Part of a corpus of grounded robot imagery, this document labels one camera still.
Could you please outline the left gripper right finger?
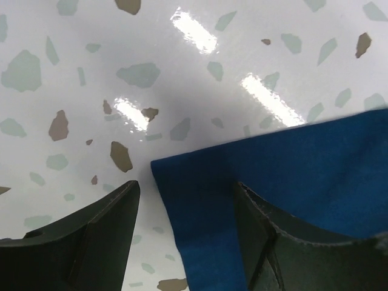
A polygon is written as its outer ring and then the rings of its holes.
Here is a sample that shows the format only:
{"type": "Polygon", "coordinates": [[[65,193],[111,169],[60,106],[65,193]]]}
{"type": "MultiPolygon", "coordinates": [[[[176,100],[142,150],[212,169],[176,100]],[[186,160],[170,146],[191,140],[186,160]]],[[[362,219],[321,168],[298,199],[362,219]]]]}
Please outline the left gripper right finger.
{"type": "Polygon", "coordinates": [[[241,182],[234,206],[249,290],[387,290],[387,233],[356,239],[321,229],[241,182]]]}

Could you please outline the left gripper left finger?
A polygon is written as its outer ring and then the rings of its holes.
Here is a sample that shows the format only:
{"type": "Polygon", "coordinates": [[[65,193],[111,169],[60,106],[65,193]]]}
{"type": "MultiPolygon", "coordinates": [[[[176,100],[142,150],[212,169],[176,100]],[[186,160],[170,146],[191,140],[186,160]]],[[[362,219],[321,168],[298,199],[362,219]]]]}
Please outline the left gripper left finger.
{"type": "Polygon", "coordinates": [[[128,181],[21,239],[2,239],[1,290],[121,290],[139,198],[128,181]]]}

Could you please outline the blue mickey t-shirt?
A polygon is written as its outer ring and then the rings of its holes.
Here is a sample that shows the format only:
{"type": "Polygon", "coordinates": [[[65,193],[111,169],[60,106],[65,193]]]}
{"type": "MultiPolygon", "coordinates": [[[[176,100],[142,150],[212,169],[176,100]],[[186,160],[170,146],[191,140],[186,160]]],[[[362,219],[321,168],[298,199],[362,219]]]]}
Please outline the blue mickey t-shirt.
{"type": "Polygon", "coordinates": [[[249,290],[239,182],[275,207],[356,239],[387,233],[387,110],[155,160],[151,169],[190,290],[249,290]]]}

